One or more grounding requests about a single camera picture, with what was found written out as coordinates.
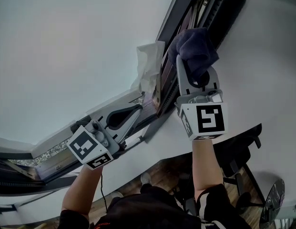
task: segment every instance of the chair base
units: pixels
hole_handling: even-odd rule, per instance
[[[251,204],[251,200],[252,196],[249,192],[246,192],[240,196],[235,207],[239,215],[242,215],[247,211]]]

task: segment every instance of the wooden floor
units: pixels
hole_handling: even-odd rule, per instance
[[[170,194],[173,194],[172,189],[177,185],[178,177],[181,173],[186,172],[190,169],[191,163],[192,163],[192,156],[191,154],[186,154],[170,159],[165,159],[157,164],[155,164],[153,167],[147,170],[147,172],[150,174],[152,178],[152,185],[158,186],[166,191],[168,191]],[[250,181],[247,173],[241,169],[240,174],[242,175],[244,185],[245,185],[245,191],[250,192],[252,195],[252,202],[253,203],[261,203],[258,194]],[[237,200],[239,198],[237,187],[232,184],[225,183],[225,187],[228,193],[228,196],[230,198],[230,201],[233,206],[236,205]],[[119,192],[121,192],[124,196],[140,193],[141,188],[141,182],[140,182],[140,176],[132,180],[131,182],[125,184],[120,189],[118,189]],[[112,197],[110,195],[106,196],[106,202],[107,205],[111,203]],[[242,217],[246,220],[246,222],[251,226],[252,229],[259,229],[259,220],[261,215],[262,208],[258,207],[250,207],[243,215]],[[105,215],[105,205],[104,200],[99,199],[95,201],[92,205],[91,211],[90,211],[90,223],[96,223],[100,217]],[[56,229],[59,224],[59,218],[51,219],[48,221],[43,222],[44,226],[43,229]],[[42,223],[35,223],[35,225],[26,226],[25,228],[34,228],[38,225],[41,225]]]

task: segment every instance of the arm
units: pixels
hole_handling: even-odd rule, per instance
[[[70,189],[68,189],[62,203],[62,210],[72,210],[89,219],[92,200],[102,174],[103,167],[90,170],[83,167]]]
[[[211,140],[193,141],[192,157],[194,197],[197,201],[205,189],[223,184],[223,176]]]

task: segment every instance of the cable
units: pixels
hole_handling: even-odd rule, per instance
[[[103,187],[103,175],[101,174],[101,194],[102,194],[102,197],[103,197],[103,200],[104,200],[104,205],[105,205],[106,213],[108,213],[108,206],[106,204],[106,200],[105,200],[105,197],[103,195],[102,187]]]

